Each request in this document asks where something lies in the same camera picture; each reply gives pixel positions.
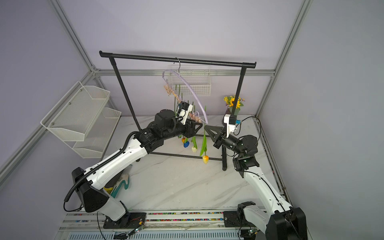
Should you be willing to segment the blue tulip group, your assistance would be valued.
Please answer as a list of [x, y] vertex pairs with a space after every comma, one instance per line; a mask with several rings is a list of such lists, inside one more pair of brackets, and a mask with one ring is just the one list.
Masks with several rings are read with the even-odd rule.
[[187, 148], [190, 145], [190, 142], [187, 138], [186, 142], [183, 144], [184, 148]]

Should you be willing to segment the white tulip group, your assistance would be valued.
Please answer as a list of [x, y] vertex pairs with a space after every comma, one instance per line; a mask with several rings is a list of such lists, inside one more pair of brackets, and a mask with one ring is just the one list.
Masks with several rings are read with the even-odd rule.
[[178, 104], [180, 100], [180, 91], [179, 88], [180, 85], [175, 85], [174, 90], [173, 90], [173, 95], [174, 95], [174, 111], [178, 109]]
[[197, 150], [198, 150], [198, 145], [197, 145], [196, 137], [192, 137], [191, 142], [192, 142], [192, 144], [193, 144], [193, 145], [192, 145], [192, 151], [193, 151], [194, 153], [196, 153]]

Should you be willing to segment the pale yellow tulip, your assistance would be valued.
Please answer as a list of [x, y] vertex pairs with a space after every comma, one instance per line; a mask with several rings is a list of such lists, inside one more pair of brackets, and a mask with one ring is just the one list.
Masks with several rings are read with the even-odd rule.
[[207, 164], [209, 162], [209, 156], [207, 155], [207, 135], [206, 135], [206, 131], [205, 129], [204, 130], [204, 134], [203, 134], [203, 142], [202, 142], [202, 147], [201, 147], [201, 151], [200, 151], [200, 156], [202, 157], [202, 160], [203, 160], [203, 163], [204, 164]]

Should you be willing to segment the lilac clip hanger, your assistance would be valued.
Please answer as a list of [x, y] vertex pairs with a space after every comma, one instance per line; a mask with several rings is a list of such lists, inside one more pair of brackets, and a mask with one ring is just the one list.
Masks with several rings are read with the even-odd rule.
[[211, 95], [211, 75], [209, 69], [187, 69], [181, 71], [181, 59], [173, 59], [177, 67], [170, 67], [163, 70], [162, 78], [165, 81], [164, 88], [167, 94], [174, 96], [176, 103], [181, 103], [185, 97], [194, 98], [190, 103], [192, 109], [189, 111], [191, 118], [199, 123], [208, 123], [206, 106], [202, 103], [201, 97]]

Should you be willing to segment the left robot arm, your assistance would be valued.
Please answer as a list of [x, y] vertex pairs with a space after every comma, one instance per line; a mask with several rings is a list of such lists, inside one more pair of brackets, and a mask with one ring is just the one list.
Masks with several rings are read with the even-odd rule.
[[100, 212], [112, 221], [127, 218], [125, 205], [111, 197], [105, 185], [130, 164], [152, 153], [164, 141], [178, 136], [194, 137], [203, 124], [188, 118], [188, 114], [176, 117], [172, 110], [162, 110], [145, 129], [131, 132], [124, 145], [107, 159], [83, 170], [73, 171], [74, 184], [67, 193], [67, 203], [73, 193], [81, 200], [88, 213]]

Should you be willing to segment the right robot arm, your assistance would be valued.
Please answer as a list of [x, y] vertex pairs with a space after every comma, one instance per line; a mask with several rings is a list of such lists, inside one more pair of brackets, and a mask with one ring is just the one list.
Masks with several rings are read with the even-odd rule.
[[282, 197], [265, 177], [255, 158], [258, 138], [253, 135], [236, 138], [225, 128], [216, 126], [205, 126], [205, 131], [213, 140], [214, 147], [225, 147], [235, 153], [235, 170], [253, 188], [264, 206], [261, 210], [253, 202], [239, 204], [240, 221], [254, 225], [268, 240], [308, 239], [305, 213]]

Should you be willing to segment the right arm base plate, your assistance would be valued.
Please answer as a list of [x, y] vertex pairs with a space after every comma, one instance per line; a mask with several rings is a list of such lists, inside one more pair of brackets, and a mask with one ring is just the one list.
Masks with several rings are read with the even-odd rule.
[[238, 204], [234, 211], [224, 211], [225, 227], [266, 228], [266, 213], [252, 201]]

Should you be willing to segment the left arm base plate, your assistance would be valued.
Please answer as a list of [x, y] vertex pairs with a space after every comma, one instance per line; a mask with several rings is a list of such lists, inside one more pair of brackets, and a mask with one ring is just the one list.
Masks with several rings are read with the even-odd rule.
[[147, 213], [144, 212], [129, 212], [124, 214], [119, 220], [113, 221], [106, 217], [104, 229], [136, 229], [143, 226], [146, 221]]

